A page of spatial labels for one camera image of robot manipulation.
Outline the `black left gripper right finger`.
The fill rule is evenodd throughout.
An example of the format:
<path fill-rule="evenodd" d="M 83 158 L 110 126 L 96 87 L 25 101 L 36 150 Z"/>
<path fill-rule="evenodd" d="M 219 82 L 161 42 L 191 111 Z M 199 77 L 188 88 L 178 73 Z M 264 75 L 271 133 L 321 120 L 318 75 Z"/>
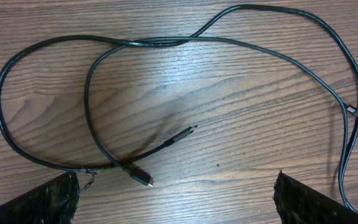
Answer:
<path fill-rule="evenodd" d="M 358 213 L 280 172 L 273 200 L 282 224 L 358 224 Z"/>

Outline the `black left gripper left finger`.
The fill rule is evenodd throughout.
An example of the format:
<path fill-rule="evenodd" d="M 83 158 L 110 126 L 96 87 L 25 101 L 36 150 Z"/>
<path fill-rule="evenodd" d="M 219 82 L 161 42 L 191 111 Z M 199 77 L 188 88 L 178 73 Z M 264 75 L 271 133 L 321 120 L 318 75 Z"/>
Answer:
<path fill-rule="evenodd" d="M 71 224 L 79 190 L 76 173 L 66 172 L 0 205 L 0 223 Z"/>

